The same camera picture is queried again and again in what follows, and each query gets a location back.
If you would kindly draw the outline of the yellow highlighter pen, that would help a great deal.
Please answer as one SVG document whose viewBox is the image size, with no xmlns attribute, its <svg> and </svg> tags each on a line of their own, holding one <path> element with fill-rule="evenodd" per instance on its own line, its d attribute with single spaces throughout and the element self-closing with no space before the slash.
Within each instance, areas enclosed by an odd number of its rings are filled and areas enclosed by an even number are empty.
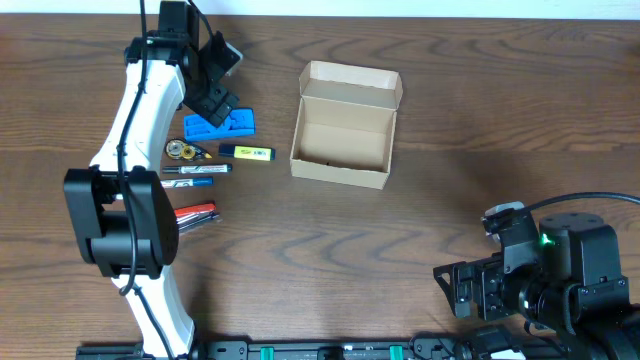
<svg viewBox="0 0 640 360">
<path fill-rule="evenodd" d="M 275 159 L 275 150 L 272 148 L 234 144 L 220 144 L 218 154 L 223 157 L 256 161 L 273 161 Z"/>
</svg>

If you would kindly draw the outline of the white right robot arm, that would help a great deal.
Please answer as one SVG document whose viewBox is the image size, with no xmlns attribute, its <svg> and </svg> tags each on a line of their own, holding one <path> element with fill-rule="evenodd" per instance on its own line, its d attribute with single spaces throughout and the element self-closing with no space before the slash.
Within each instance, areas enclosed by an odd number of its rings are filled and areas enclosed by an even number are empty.
<svg viewBox="0 0 640 360">
<path fill-rule="evenodd" d="M 499 252 L 433 271 L 456 317 L 519 314 L 554 331 L 569 359 L 638 358 L 639 307 L 630 300 L 612 226 L 589 213 L 535 221 L 513 209 L 483 225 Z"/>
</svg>

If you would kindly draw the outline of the brown cardboard box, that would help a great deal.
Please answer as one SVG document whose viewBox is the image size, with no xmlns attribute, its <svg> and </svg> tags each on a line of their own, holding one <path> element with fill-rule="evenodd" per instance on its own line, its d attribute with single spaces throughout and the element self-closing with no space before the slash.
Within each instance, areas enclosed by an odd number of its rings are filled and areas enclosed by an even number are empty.
<svg viewBox="0 0 640 360">
<path fill-rule="evenodd" d="M 291 175 L 381 190 L 403 95 L 395 71 L 311 61 L 299 77 Z"/>
</svg>

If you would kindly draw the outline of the blue whiteboard duster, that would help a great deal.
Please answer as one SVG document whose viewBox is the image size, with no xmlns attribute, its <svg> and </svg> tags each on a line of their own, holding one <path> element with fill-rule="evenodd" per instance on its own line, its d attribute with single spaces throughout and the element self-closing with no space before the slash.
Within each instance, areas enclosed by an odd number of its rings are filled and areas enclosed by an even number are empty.
<svg viewBox="0 0 640 360">
<path fill-rule="evenodd" d="M 254 111 L 238 108 L 230 112 L 224 122 L 215 127 L 199 115 L 188 115 L 183 120 L 184 138 L 188 142 L 219 140 L 254 135 Z"/>
</svg>

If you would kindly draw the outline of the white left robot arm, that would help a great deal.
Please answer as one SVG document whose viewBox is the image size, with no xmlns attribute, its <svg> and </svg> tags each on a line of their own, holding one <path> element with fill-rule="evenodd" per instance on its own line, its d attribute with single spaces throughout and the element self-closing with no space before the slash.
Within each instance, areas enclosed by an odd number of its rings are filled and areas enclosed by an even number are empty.
<svg viewBox="0 0 640 360">
<path fill-rule="evenodd" d="M 132 310 L 136 345 L 81 346 L 79 359 L 206 359 L 172 264 L 179 230 L 159 177 L 170 123 L 181 105 L 218 125 L 237 99 L 219 86 L 242 55 L 221 33 L 201 45 L 176 25 L 126 49 L 127 85 L 111 131 L 89 167 L 67 171 L 63 190 L 81 257 L 98 267 Z"/>
</svg>

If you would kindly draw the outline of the red stapler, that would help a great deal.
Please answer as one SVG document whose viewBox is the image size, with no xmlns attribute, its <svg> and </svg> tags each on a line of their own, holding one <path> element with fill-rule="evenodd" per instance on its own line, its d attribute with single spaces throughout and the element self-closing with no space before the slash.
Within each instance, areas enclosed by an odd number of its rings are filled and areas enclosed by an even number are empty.
<svg viewBox="0 0 640 360">
<path fill-rule="evenodd" d="M 206 222 L 217 220 L 219 213 L 214 203 L 205 203 L 174 210 L 178 231 L 184 233 Z"/>
</svg>

